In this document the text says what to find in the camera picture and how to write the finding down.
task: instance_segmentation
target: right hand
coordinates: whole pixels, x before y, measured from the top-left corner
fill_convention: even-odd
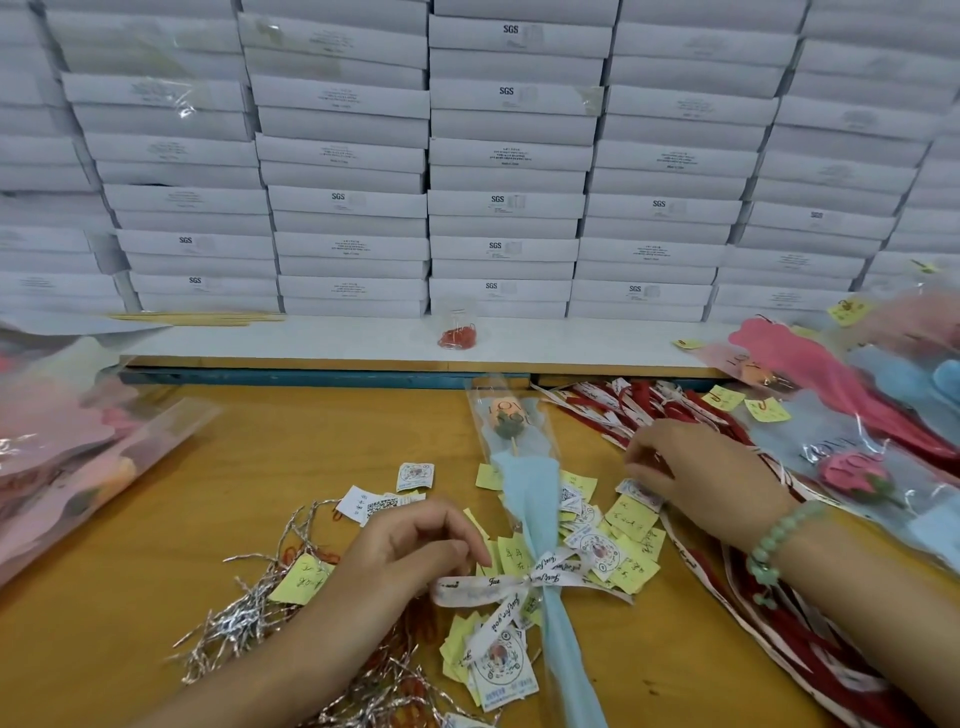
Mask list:
[[[798,505],[759,457],[707,425],[657,420],[636,431],[624,460],[644,488],[745,553]]]

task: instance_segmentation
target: cellophane wrap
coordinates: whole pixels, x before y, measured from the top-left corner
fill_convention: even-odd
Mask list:
[[[80,339],[0,375],[0,586],[218,413],[149,402],[105,351]]]

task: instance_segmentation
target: stacked boxes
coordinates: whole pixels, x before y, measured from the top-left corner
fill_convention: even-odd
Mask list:
[[[445,0],[430,16],[437,302],[563,318],[617,3]]]
[[[701,320],[804,7],[624,0],[571,316]]]
[[[249,78],[229,0],[54,0],[67,98],[149,310],[279,311]]]
[[[239,16],[285,310],[420,316],[426,6],[251,0]]]

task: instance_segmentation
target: wooden table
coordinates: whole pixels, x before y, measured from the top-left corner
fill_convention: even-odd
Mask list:
[[[509,535],[495,494],[473,486],[482,452],[466,396],[449,391],[184,387],[224,414],[127,493],[0,590],[0,723],[110,728],[178,689],[171,644],[238,595],[290,514],[351,484],[377,493],[404,461],[436,464],[434,492]],[[608,508],[619,453],[551,413],[562,465],[598,477]],[[344,549],[355,523],[315,527]],[[688,572],[672,545],[633,607],[587,590],[564,596],[611,728],[827,726],[818,708]],[[440,612],[441,630],[451,614]],[[440,655],[426,651],[439,672]],[[543,660],[537,662],[542,679]],[[447,683],[463,705],[461,686]],[[508,707],[504,728],[539,728],[539,696]]]

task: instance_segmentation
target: white cardboard box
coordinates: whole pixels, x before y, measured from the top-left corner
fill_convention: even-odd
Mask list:
[[[703,319],[701,305],[656,305],[651,303],[599,303],[571,301],[570,318],[621,319],[633,321],[688,321]]]
[[[499,142],[534,142],[588,146],[593,144],[597,120],[591,116],[562,116],[512,111],[433,109],[434,136]]]
[[[900,206],[900,194],[890,195],[825,184],[769,180],[760,175],[748,199],[779,205],[810,206],[854,212],[861,215],[892,217]]]
[[[570,300],[570,280],[430,279],[431,299],[478,301]]]
[[[716,268],[690,265],[647,265],[643,263],[607,263],[594,260],[577,262],[575,279],[618,280],[647,283],[690,283],[710,285],[716,276]]]
[[[430,15],[428,36],[431,48],[604,59],[610,54],[612,31],[588,25]]]
[[[563,192],[583,194],[586,172],[553,169],[502,169],[490,167],[439,167],[430,165],[431,189],[482,192]]]
[[[700,243],[661,243],[656,241],[616,240],[604,237],[584,237],[580,240],[578,260],[608,263],[643,263],[678,268],[707,266],[716,268],[723,263],[727,249],[723,245]]]
[[[783,80],[782,66],[614,56],[608,82],[692,93],[772,99]]]
[[[627,116],[656,116],[765,127],[773,124],[779,106],[780,99],[752,99],[718,93],[611,85],[606,111]]]
[[[271,235],[270,215],[210,212],[130,212],[117,210],[121,228],[137,231],[216,232],[226,235]]]
[[[342,187],[354,192],[395,192],[404,195],[423,193],[423,175],[408,172],[261,161],[260,174],[263,176],[263,183],[267,186],[316,189]]]
[[[438,258],[433,261],[433,275],[440,279],[570,280],[573,263]]]
[[[319,212],[328,215],[426,218],[426,195],[275,185],[271,185],[269,191],[270,204],[274,210]]]
[[[237,81],[165,80],[132,76],[64,73],[71,104],[110,104],[211,111],[252,110],[249,94]]]
[[[576,279],[571,300],[703,306],[707,305],[711,291],[708,285]]]
[[[136,212],[213,212],[266,215],[267,192],[259,189],[204,189],[107,184],[107,202],[114,210]]]
[[[700,200],[739,200],[747,178],[685,175],[679,172],[645,172],[634,169],[595,168],[588,190],[598,194],[665,195]]]
[[[596,86],[603,78],[603,64],[603,59],[570,56],[430,49],[430,77],[433,79]]]
[[[797,36],[788,33],[620,22],[616,26],[613,53],[783,67],[791,62],[796,48]]]
[[[579,240],[430,236],[430,254],[447,260],[573,262]]]
[[[276,277],[224,278],[221,276],[152,276],[130,273],[137,293],[164,293],[178,296],[275,296]]]
[[[612,169],[747,178],[754,174],[757,157],[756,152],[601,139],[597,142],[595,163]]]
[[[430,215],[430,236],[549,238],[564,240],[577,236],[576,218],[469,217]]]
[[[960,61],[811,38],[804,42],[797,70],[954,88],[960,78]]]
[[[820,232],[763,228],[757,225],[744,227],[734,235],[733,241],[738,248],[760,248],[789,253],[800,251],[817,255],[845,255],[859,258],[873,255],[883,244],[880,239],[870,240]]]
[[[887,237],[897,222],[893,217],[860,215],[775,203],[751,203],[750,208],[751,225],[872,239]]]
[[[280,255],[277,259],[284,276],[321,278],[418,279],[430,270],[426,260],[357,260],[335,257]]]
[[[427,284],[420,279],[311,278],[280,276],[280,293],[306,299],[423,301]]]
[[[127,253],[132,271],[152,276],[224,277],[239,279],[275,279],[272,260],[253,258],[202,257],[198,255],[144,255]]]
[[[89,133],[85,138],[90,155],[102,161],[219,164],[229,167],[257,165],[256,148],[251,141],[103,133]]]
[[[604,139],[731,149],[740,152],[756,152],[763,146],[766,131],[766,127],[744,124],[610,113],[600,122],[600,137]]]
[[[842,291],[802,288],[779,288],[762,285],[723,283],[716,286],[713,302],[758,308],[787,308],[802,311],[825,311],[846,298]]]
[[[430,118],[430,92],[409,88],[380,88],[357,84],[331,84],[278,76],[250,76],[257,105],[287,109],[313,109],[408,119]]]
[[[701,243],[723,245],[730,237],[729,225],[706,223],[674,223],[660,220],[638,225],[635,220],[612,217],[587,217],[583,237],[605,237],[617,240],[659,240],[668,243]]]
[[[427,67],[426,37],[370,28],[241,12],[240,40],[251,48],[270,48],[410,68]]]
[[[430,164],[587,172],[593,164],[593,147],[434,136],[430,139]]]
[[[900,214],[897,232],[960,233],[960,210],[907,207]]]
[[[758,271],[779,271],[781,273],[800,273],[806,276],[854,279],[860,275],[865,262],[866,260],[861,257],[729,247],[721,265]]]
[[[634,197],[590,193],[587,214],[628,220],[663,220],[677,223],[732,225],[743,205],[728,200],[688,200],[668,197]]]
[[[801,273],[758,271],[752,268],[721,266],[717,270],[717,283],[740,283],[782,288],[813,288],[822,291],[849,291],[853,279],[834,279],[826,276],[805,276]]]
[[[340,169],[375,169],[413,174],[426,171],[423,150],[406,147],[285,139],[259,133],[256,136],[256,154],[265,161]]]
[[[117,240],[127,253],[274,259],[274,241],[269,235],[120,230],[117,231]]]
[[[624,0],[620,21],[687,25],[704,28],[796,33],[804,20],[805,0],[738,0],[719,4],[710,0]]]
[[[562,319],[566,301],[474,301],[477,316],[507,319]]]
[[[476,217],[581,217],[585,196],[563,193],[457,192],[431,189],[427,206],[431,215]]]
[[[426,149],[430,139],[430,122],[426,119],[268,107],[260,107],[259,116],[264,134],[293,139],[357,144],[375,142],[412,149]]]
[[[330,235],[374,237],[426,237],[426,220],[411,217],[325,214],[317,212],[274,212],[278,231],[316,232]]]
[[[104,184],[161,184],[167,187],[263,189],[256,167],[214,164],[164,164],[149,161],[98,161]]]
[[[425,237],[350,237],[308,232],[278,232],[276,252],[278,255],[287,256],[429,260],[430,243]]]
[[[433,12],[437,15],[550,20],[611,28],[618,7],[618,0],[524,0],[522,3],[513,0],[435,0]]]
[[[435,79],[430,108],[599,116],[603,95],[602,86]]]
[[[336,301],[283,297],[283,309],[297,316],[376,316],[381,319],[418,319],[427,301]]]
[[[73,112],[84,133],[140,133],[193,139],[253,139],[253,122],[242,111],[196,109],[180,114],[172,107],[74,104]]]
[[[140,304],[146,311],[262,311],[279,313],[277,296],[227,296],[141,293]]]

